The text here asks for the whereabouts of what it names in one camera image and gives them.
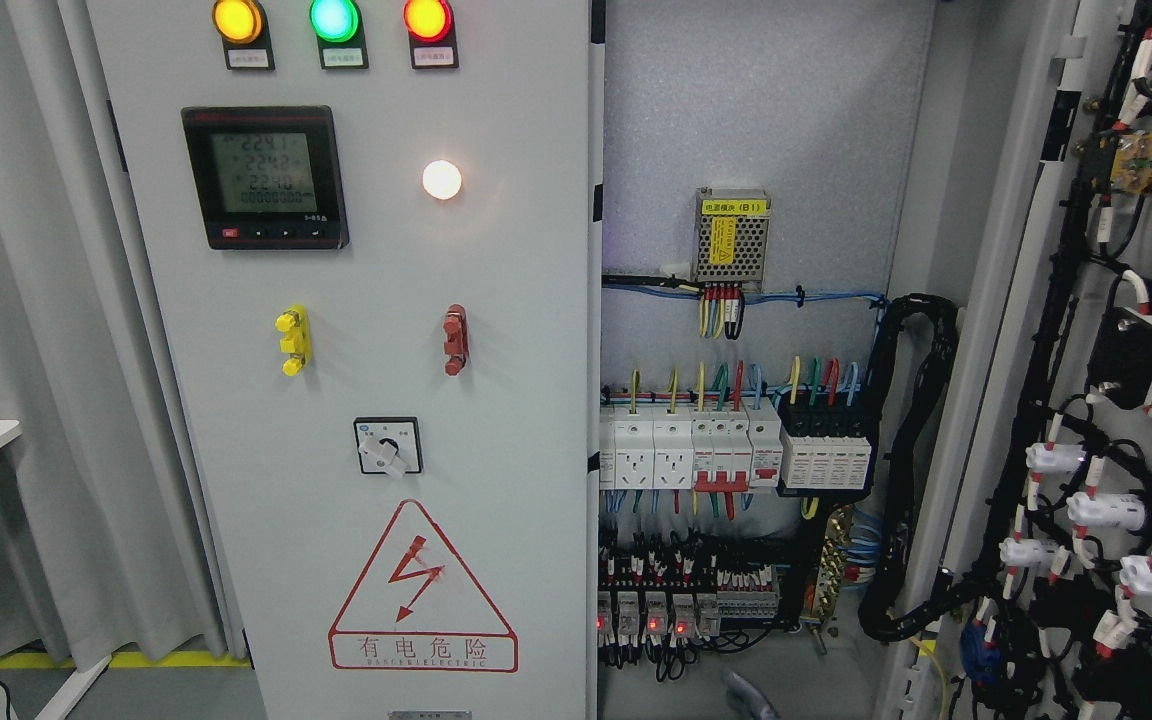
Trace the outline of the dark grey robot hand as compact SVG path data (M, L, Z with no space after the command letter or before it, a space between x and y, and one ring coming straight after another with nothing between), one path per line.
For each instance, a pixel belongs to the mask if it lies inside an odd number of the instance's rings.
M726 697L728 706L741 719L781 719L780 712L772 705L772 702L745 676L736 673L736 670L723 670L722 682L723 694L726 694L723 697Z

